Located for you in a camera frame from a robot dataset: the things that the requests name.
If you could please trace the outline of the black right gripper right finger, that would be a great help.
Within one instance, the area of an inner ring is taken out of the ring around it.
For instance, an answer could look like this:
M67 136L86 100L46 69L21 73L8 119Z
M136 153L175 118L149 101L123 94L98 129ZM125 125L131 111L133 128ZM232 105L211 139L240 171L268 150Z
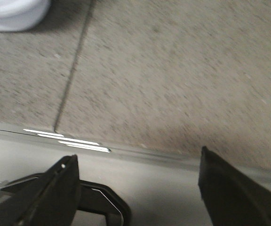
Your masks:
M206 146L198 186L214 226L271 226L271 191Z

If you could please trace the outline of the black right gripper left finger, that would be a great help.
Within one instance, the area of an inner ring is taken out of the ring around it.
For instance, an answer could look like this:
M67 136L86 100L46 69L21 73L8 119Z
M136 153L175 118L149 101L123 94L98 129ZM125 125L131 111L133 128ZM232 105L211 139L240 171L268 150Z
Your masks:
M65 156L0 203L0 226L69 226L79 201L78 157Z

